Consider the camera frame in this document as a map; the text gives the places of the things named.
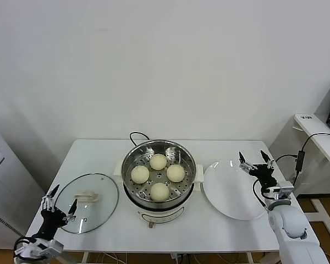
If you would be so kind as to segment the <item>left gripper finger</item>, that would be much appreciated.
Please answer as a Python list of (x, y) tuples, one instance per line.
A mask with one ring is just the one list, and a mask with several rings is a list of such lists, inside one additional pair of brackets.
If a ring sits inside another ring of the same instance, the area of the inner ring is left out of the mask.
[(42, 198), (42, 202), (41, 202), (42, 210), (48, 212), (54, 212), (54, 206), (55, 206), (54, 196), (57, 193), (58, 189), (59, 189), (59, 184)]
[(72, 203), (67, 215), (63, 218), (63, 221), (65, 222), (70, 222), (72, 221), (73, 219), (75, 219), (75, 212), (76, 212), (76, 209), (77, 209), (77, 199), (74, 200), (74, 202)]

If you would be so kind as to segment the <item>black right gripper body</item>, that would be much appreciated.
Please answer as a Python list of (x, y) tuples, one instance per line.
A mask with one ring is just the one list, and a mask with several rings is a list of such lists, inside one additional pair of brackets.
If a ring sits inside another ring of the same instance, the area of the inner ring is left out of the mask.
[(256, 177), (261, 187), (267, 189), (277, 185), (276, 179), (272, 176), (273, 172), (274, 168), (267, 164), (254, 164), (249, 170), (249, 175)]

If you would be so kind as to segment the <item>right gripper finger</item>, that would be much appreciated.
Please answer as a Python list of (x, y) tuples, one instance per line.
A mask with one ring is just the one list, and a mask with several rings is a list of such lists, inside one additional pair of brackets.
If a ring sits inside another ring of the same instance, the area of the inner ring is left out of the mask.
[(254, 171), (254, 170), (257, 170), (257, 167), (251, 163), (248, 163), (243, 154), (241, 152), (239, 152), (239, 167), (245, 171), (245, 172), (250, 172), (250, 171)]
[(265, 161), (267, 168), (273, 168), (273, 159), (270, 159), (269, 155), (267, 153), (265, 153), (264, 151), (260, 151), (261, 156), (263, 158), (263, 160)]

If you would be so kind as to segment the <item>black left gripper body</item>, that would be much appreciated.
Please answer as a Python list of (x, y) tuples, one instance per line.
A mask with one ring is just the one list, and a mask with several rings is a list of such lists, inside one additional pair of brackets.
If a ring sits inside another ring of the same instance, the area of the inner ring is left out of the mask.
[(67, 215), (57, 207), (54, 207), (54, 211), (42, 210), (41, 216), (43, 217), (40, 227), (41, 237), (53, 237), (59, 228), (67, 225)]

